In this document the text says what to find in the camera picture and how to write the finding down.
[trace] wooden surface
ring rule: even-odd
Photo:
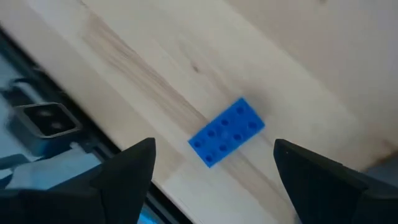
[[[398,1],[226,1],[398,144]]]
[[[359,170],[395,147],[236,6],[1,0],[0,22],[120,148],[156,138],[154,182],[192,221],[294,223],[275,138]],[[187,140],[242,95],[267,128],[209,169]]]

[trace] light wood board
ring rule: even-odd
[[[398,1],[227,1],[398,145]]]
[[[195,223],[294,223],[276,138],[354,169],[395,150],[222,0],[1,0],[0,22],[120,148],[156,138]],[[242,95],[267,128],[209,169],[187,140]]]

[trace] plastic brick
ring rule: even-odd
[[[265,126],[246,100],[240,98],[188,142],[203,162],[211,167]]]

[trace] blue metal part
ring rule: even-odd
[[[188,142],[211,167],[265,126],[246,100],[240,98]]]

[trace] wood grain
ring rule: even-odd
[[[355,169],[396,148],[230,3],[14,0],[0,21],[119,147],[156,138],[154,182],[195,223],[293,223],[276,138]],[[208,169],[187,140],[241,95],[267,128]]]

